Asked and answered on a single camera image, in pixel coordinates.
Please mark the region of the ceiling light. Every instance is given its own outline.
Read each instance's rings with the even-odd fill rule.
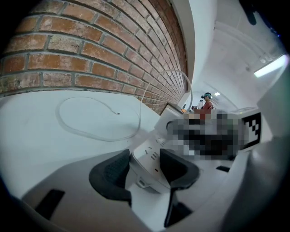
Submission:
[[[266,75],[267,73],[270,73],[276,69],[281,68],[282,66],[286,65],[288,63],[288,58],[286,55],[280,56],[278,59],[274,60],[270,64],[267,64],[265,67],[259,69],[254,73],[256,77],[261,77]]]

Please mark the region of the white cable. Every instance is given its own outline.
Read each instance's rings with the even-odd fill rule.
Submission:
[[[192,88],[191,88],[191,83],[190,83],[189,78],[185,75],[184,72],[179,71],[179,70],[166,70],[166,71],[163,71],[163,72],[159,73],[159,75],[158,75],[157,77],[159,77],[160,75],[163,75],[165,72],[178,72],[178,73],[181,73],[182,75],[185,76],[185,78],[186,78],[186,80],[187,80],[187,82],[188,82],[188,86],[190,86],[190,93],[191,93],[191,101],[190,101],[190,105],[189,105],[189,108],[188,108],[188,111],[189,111],[190,106],[191,106],[192,101],[193,101],[193,91],[192,91]],[[80,136],[83,136],[83,137],[86,137],[86,138],[90,138],[90,139],[95,139],[95,140],[100,140],[100,141],[105,141],[105,142],[116,142],[116,141],[121,141],[121,140],[125,140],[125,139],[132,138],[132,137],[134,137],[134,136],[139,132],[139,130],[140,130],[140,126],[141,126],[141,105],[142,105],[142,102],[143,102],[143,98],[144,98],[144,96],[145,96],[145,94],[146,94],[146,92],[147,92],[147,89],[148,89],[148,87],[150,86],[151,82],[152,82],[154,79],[156,79],[156,78],[153,78],[153,79],[149,82],[148,86],[146,87],[146,89],[145,89],[145,91],[144,91],[144,94],[143,94],[143,96],[142,96],[142,99],[141,99],[141,101],[140,101],[140,108],[139,108],[139,115],[138,115],[138,117],[139,117],[139,123],[138,123],[137,130],[136,130],[132,135],[129,135],[129,136],[126,136],[126,137],[123,137],[123,138],[119,138],[119,139],[107,139],[107,138],[102,138],[102,137],[99,137],[99,136],[97,136],[97,135],[94,135],[94,134],[91,134],[91,133],[88,133],[88,132],[84,132],[84,131],[82,131],[82,130],[78,130],[78,129],[75,129],[75,128],[72,128],[72,127],[68,126],[68,125],[63,121],[63,119],[62,119],[61,116],[60,116],[60,107],[61,107],[61,105],[62,105],[65,101],[67,101],[67,100],[69,100],[69,99],[73,99],[73,98],[88,98],[88,99],[95,100],[95,101],[97,101],[97,102],[103,104],[103,105],[106,106],[107,108],[109,108],[109,110],[111,110],[114,114],[116,114],[116,115],[119,115],[119,114],[120,114],[120,113],[116,113],[116,112],[114,112],[114,111],[113,111],[113,110],[112,110],[112,109],[111,109],[107,104],[103,103],[102,101],[99,101],[99,100],[94,99],[94,98],[91,98],[91,97],[70,97],[70,98],[67,98],[67,99],[61,101],[61,102],[57,105],[57,107],[55,108],[55,115],[56,115],[56,118],[57,118],[57,120],[58,120],[58,123],[60,124],[60,126],[61,126],[64,130],[66,130],[66,131],[68,131],[68,132],[70,132],[70,133],[72,133],[72,134],[80,135]]]

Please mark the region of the brick wall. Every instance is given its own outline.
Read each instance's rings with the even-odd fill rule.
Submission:
[[[2,54],[0,94],[73,89],[129,94],[164,70],[187,73],[181,30],[166,0],[46,0],[23,19]],[[187,83],[152,82],[144,103],[161,113]]]

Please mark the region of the vr headset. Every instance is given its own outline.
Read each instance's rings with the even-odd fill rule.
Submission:
[[[212,95],[209,92],[206,92],[204,96],[201,96],[201,98],[209,97],[209,99],[212,99]]]

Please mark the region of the white ceiling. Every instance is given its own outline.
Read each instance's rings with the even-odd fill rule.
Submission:
[[[276,80],[279,70],[261,78],[253,75],[285,53],[258,13],[255,17],[257,24],[253,26],[238,0],[217,1],[213,42],[194,89],[221,93],[215,97],[219,108],[253,107]]]

